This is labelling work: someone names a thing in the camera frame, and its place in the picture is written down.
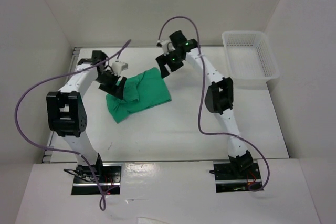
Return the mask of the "green tank top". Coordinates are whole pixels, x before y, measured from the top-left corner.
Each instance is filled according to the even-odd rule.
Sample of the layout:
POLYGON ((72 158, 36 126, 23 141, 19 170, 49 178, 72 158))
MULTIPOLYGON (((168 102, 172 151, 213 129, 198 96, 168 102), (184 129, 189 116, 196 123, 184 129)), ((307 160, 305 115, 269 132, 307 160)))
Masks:
POLYGON ((158 68, 146 70, 125 82, 123 99, 106 95, 109 113, 116 123, 130 115, 172 101, 170 92, 158 68))

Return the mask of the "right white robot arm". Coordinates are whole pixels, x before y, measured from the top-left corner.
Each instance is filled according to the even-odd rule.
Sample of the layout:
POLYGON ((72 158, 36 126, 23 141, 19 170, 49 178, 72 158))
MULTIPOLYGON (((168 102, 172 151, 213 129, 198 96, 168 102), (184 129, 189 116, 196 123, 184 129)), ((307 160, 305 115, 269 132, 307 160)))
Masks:
POLYGON ((233 80, 222 75, 199 49, 197 41, 186 39, 180 30, 172 33, 169 40, 159 39, 156 46, 163 51, 156 58, 162 78, 184 66, 184 62, 202 75, 201 105, 217 118, 228 136, 227 151, 231 175, 243 178, 248 174, 253 158, 244 141, 239 138, 240 131, 233 113, 233 80))

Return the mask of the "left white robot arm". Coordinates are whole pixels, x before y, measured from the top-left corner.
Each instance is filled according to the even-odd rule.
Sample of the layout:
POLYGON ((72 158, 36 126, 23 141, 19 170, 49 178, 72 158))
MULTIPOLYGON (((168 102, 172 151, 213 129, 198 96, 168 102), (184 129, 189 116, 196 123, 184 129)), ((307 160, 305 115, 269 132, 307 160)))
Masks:
POLYGON ((123 99, 127 80, 121 76, 128 68, 127 63, 116 60, 109 66, 107 61, 108 56, 103 51, 94 50, 91 58, 78 61, 76 73, 62 88, 46 96, 49 128, 76 152, 76 174, 86 175, 93 182, 103 178, 104 168, 100 154, 92 147, 86 133, 88 118, 82 98, 96 81, 100 90, 123 99))

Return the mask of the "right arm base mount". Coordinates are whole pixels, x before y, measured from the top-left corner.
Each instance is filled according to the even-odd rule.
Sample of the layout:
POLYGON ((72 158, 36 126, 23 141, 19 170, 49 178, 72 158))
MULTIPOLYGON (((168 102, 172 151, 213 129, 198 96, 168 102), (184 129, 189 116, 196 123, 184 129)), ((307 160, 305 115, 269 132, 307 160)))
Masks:
POLYGON ((259 190, 263 186, 256 162, 239 174, 233 172, 230 163, 214 163, 209 173, 214 175, 217 193, 259 190))

